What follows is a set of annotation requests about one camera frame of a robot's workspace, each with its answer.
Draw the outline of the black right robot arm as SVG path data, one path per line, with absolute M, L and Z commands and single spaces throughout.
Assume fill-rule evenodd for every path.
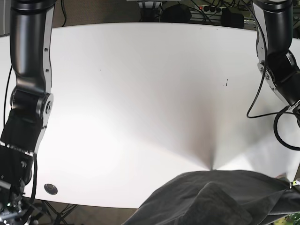
M 0 137 L 0 222 L 32 225 L 37 153 L 53 106 L 50 45 L 53 0 L 14 0 L 10 9 L 11 72 L 16 85 Z

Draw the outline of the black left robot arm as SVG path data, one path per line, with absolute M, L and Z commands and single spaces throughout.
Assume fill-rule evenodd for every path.
M 258 68 L 262 78 L 286 105 L 275 113 L 274 135 L 284 147 L 299 151 L 299 147 L 287 144 L 278 132 L 278 121 L 283 114 L 291 113 L 300 119 L 300 68 L 289 49 L 293 39 L 293 2 L 254 0 L 252 7 Z

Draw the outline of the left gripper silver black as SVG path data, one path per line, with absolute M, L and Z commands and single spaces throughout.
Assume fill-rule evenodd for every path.
M 300 179 L 297 178 L 296 180 L 290 182 L 290 187 L 295 187 L 295 186 L 299 186 L 300 185 Z

